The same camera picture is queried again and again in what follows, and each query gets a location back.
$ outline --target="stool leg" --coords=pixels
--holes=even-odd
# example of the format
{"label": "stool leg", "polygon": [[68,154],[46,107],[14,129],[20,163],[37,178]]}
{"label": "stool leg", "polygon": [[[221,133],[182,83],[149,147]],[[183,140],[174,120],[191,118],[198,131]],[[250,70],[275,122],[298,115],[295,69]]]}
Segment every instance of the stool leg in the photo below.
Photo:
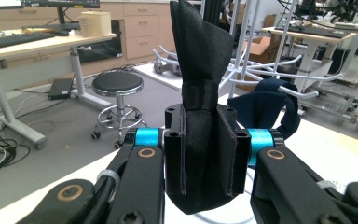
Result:
{"label": "stool leg", "polygon": [[122,96],[118,96],[116,101],[117,101],[117,118],[122,119],[124,117],[124,99]]}

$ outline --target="desk leg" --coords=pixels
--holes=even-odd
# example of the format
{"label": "desk leg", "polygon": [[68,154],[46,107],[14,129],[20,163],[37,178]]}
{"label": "desk leg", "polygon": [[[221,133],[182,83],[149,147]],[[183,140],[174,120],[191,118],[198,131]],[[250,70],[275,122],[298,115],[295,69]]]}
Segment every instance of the desk leg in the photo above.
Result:
{"label": "desk leg", "polygon": [[83,73],[80,66],[80,59],[76,47],[71,47],[71,63],[75,72],[76,80],[76,90],[72,90],[72,93],[79,98],[85,98],[86,100],[92,101],[98,105],[102,105],[104,107],[110,106],[112,103],[86,93],[83,82]]}
{"label": "desk leg", "polygon": [[[301,59],[301,65],[298,69],[297,74],[303,76],[310,75],[310,66],[312,65],[313,56],[315,55],[318,43],[316,41],[307,41],[307,52]],[[308,81],[305,78],[296,78],[295,85],[299,92],[303,92],[307,88]]]}
{"label": "desk leg", "polygon": [[41,148],[44,143],[47,141],[45,135],[35,131],[34,129],[28,127],[27,125],[23,124],[22,122],[16,120],[14,118],[13,112],[10,108],[10,105],[7,101],[7,97],[5,95],[4,90],[0,84],[0,106],[3,112],[3,116],[0,117],[0,120],[6,124],[8,127],[20,133],[24,137],[28,138],[30,141],[35,143],[36,148]]}

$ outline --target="desk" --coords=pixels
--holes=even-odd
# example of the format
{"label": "desk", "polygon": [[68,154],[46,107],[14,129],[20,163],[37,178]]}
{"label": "desk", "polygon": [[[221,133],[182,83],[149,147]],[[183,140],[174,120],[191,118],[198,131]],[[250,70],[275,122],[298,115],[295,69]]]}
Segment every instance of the desk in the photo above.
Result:
{"label": "desk", "polygon": [[[275,35],[282,35],[282,30],[275,30],[274,27],[269,28],[263,28],[263,32],[275,34]],[[323,77],[327,75],[328,70],[330,69],[331,63],[332,63],[332,57],[334,50],[336,49],[336,46],[339,43],[342,43],[343,41],[347,39],[351,39],[356,37],[356,33],[350,33],[342,38],[333,38],[333,37],[327,37],[327,36],[321,36],[321,35],[308,35],[303,33],[296,33],[296,32],[287,32],[288,36],[292,37],[299,37],[303,38],[307,42],[307,53],[304,54],[302,57],[301,65],[298,69],[298,74],[308,77]],[[324,58],[321,61],[321,65],[318,69],[311,71],[312,66],[312,60],[313,56],[315,55],[315,52],[318,48],[318,46],[321,46],[323,44],[327,44],[327,49],[324,54]],[[307,87],[313,84],[314,81],[312,80],[306,80],[306,79],[295,79],[295,85],[298,88],[298,91],[303,92]]]}
{"label": "desk", "polygon": [[81,72],[76,46],[109,40],[115,36],[115,34],[94,37],[83,37],[81,35],[70,35],[65,37],[56,36],[49,39],[1,48],[0,60],[55,49],[68,49],[69,54],[66,57],[52,58],[37,63],[29,63],[22,66],[0,69],[0,106],[3,111],[3,116],[0,117],[0,121],[31,140],[35,143],[35,147],[41,148],[47,141],[46,136],[38,133],[14,118],[13,112],[5,95],[5,91],[36,83],[37,81],[46,80],[50,77],[69,74],[71,72],[74,72],[76,77],[77,90],[72,91],[74,95],[91,100],[99,105],[110,105],[109,102],[100,100],[99,98],[91,96],[85,92],[83,75]]}
{"label": "desk", "polygon": [[[220,104],[227,101],[227,95],[222,98],[219,99]],[[285,144],[322,178],[334,180],[344,185],[358,181],[358,141],[356,139],[301,120],[297,132],[287,139]],[[2,208],[0,210],[0,223],[15,223],[22,219],[37,206],[50,189],[66,180],[81,178],[95,183],[98,173],[107,167],[115,155],[116,152],[111,153]],[[252,185],[252,182],[247,179],[246,185]],[[225,206],[231,210],[229,212],[243,214],[248,217],[252,214],[249,198],[247,195],[244,195],[235,204],[233,201]],[[173,205],[168,197],[165,199],[165,223],[204,223],[195,216],[186,216]],[[225,222],[230,221],[230,223],[233,223],[239,221],[227,220],[230,217],[227,213],[214,212],[214,215],[222,218]]]}

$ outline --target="cardboard box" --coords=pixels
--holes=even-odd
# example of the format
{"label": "cardboard box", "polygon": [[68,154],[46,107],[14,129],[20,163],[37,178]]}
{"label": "cardboard box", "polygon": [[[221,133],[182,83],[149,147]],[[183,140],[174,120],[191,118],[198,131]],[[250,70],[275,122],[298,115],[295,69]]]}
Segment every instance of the cardboard box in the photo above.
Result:
{"label": "cardboard box", "polygon": [[275,26],[275,20],[277,18],[277,15],[267,15],[264,19],[263,27],[273,27]]}
{"label": "cardboard box", "polygon": [[[252,41],[249,61],[257,63],[275,63],[278,48],[281,44],[281,39],[281,35],[271,35],[271,37],[262,36],[255,38]],[[244,52],[247,44],[247,41],[245,41],[242,47],[242,52]],[[251,77],[245,77],[245,80],[255,81]],[[243,89],[245,91],[253,91],[255,86],[244,86],[237,84],[237,88]]]}

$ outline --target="black box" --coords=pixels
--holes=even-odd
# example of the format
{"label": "black box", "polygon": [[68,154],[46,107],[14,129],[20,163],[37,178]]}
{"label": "black box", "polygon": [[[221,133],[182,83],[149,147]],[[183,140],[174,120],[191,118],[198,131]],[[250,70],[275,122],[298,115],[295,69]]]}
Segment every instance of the black box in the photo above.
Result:
{"label": "black box", "polygon": [[72,78],[55,79],[48,93],[49,100],[63,100],[71,97]]}

